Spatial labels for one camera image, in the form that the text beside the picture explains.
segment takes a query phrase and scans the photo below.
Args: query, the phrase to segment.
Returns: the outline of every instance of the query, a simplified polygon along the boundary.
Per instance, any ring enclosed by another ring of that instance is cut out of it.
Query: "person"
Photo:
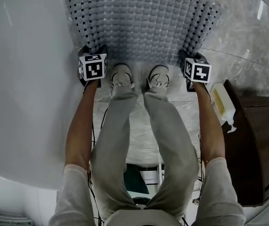
[[[199,171],[196,150],[183,121],[169,103],[168,68],[157,65],[148,76],[144,105],[165,164],[165,178],[145,209],[128,194],[123,172],[129,148],[129,115],[137,101],[127,65],[116,65],[111,74],[113,96],[95,147],[92,150],[93,104],[97,81],[84,91],[67,136],[64,182],[49,226],[93,226],[88,184],[91,180],[100,216],[107,226],[180,226]],[[205,163],[200,204],[193,225],[244,225],[245,216],[225,160],[222,128],[208,92],[194,83],[198,97],[201,153]]]

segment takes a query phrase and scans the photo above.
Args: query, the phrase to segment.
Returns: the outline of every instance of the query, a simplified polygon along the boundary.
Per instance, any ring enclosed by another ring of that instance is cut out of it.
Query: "textured rubber mat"
[[[176,65],[194,57],[222,13],[209,0],[66,0],[82,46],[112,59]]]

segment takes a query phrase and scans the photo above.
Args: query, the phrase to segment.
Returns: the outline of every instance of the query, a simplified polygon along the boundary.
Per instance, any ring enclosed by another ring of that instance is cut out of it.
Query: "forearm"
[[[88,85],[71,122],[65,148],[65,165],[75,164],[89,170],[93,106],[97,86],[96,81]]]
[[[206,166],[216,157],[225,157],[224,138],[206,89],[200,83],[194,83],[194,88],[199,106],[201,153]]]

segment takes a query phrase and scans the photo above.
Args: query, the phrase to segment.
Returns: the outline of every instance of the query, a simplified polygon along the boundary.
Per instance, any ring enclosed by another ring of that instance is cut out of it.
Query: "black and white cube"
[[[102,79],[107,71],[107,55],[87,55],[79,57],[79,73],[85,81]]]
[[[195,82],[208,83],[211,77],[212,66],[203,59],[186,58],[184,75]]]

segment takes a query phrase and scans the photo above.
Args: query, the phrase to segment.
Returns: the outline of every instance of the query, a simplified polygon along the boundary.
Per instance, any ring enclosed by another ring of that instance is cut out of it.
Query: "white sleeve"
[[[205,180],[194,226],[243,226],[245,215],[237,203],[226,160],[211,160],[206,166]]]
[[[67,165],[63,186],[49,226],[95,226],[87,171],[77,165]]]

